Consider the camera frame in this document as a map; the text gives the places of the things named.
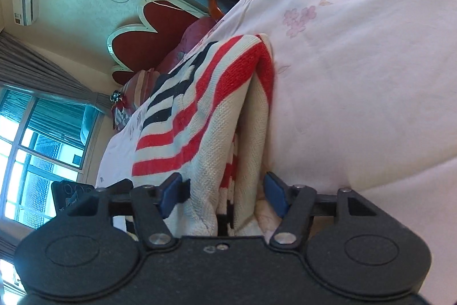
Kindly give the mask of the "red pillow at headboard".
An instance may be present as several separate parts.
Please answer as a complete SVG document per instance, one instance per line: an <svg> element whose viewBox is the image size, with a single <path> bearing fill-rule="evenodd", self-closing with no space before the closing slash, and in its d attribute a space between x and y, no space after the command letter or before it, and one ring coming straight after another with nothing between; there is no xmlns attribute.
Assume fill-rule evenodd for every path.
<svg viewBox="0 0 457 305"><path fill-rule="evenodd" d="M168 73L172 70L187 53L200 43L215 24L215 20L211 17L203 17L189 25L178 45L165 56L163 61L155 68L155 71Z"/></svg>

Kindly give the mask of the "window with metal frame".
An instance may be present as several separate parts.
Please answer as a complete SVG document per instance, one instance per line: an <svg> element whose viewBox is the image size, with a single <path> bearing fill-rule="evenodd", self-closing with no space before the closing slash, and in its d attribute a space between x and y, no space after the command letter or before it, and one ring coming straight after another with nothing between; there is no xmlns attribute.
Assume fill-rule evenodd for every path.
<svg viewBox="0 0 457 305"><path fill-rule="evenodd" d="M85 177L101 113L1 89L1 221L37 229L56 215L51 186Z"/></svg>

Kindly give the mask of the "grey curtain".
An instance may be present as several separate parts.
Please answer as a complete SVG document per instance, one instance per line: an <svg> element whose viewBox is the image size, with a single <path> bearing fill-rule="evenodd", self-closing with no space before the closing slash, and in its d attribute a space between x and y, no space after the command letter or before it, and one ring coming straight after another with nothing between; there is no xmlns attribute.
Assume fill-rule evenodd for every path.
<svg viewBox="0 0 457 305"><path fill-rule="evenodd" d="M105 115L111 114L112 102L107 94L93 91L5 31L1 32L1 86L90 105Z"/></svg>

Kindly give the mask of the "red scalloped headboard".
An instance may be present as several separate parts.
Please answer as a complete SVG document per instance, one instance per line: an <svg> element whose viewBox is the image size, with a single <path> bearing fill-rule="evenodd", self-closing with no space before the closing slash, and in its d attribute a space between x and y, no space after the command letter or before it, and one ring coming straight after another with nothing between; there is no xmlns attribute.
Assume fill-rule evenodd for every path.
<svg viewBox="0 0 457 305"><path fill-rule="evenodd" d="M139 22L124 25L107 39L107 49L115 62L112 79L119 85L140 70L156 68L180 42L189 25L206 12L184 0L140 0Z"/></svg>

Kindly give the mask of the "red black white striped sweater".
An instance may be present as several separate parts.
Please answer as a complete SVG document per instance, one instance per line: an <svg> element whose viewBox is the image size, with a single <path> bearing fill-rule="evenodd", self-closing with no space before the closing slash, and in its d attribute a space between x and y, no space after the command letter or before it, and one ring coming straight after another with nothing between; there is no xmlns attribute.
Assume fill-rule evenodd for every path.
<svg viewBox="0 0 457 305"><path fill-rule="evenodd" d="M189 199L166 220L174 235L262 234L256 204L273 82L264 34L209 43L157 81L132 178L136 187L174 173L189 182Z"/></svg>

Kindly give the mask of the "pink floral bed quilt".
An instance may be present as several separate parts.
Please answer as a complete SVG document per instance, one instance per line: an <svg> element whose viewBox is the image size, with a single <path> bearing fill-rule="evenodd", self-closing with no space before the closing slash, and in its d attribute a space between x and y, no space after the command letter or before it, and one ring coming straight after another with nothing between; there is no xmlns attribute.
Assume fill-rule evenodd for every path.
<svg viewBox="0 0 457 305"><path fill-rule="evenodd" d="M273 109L263 166L349 186L423 237L422 292L456 300L456 0L241 0L205 43L264 33Z"/></svg>

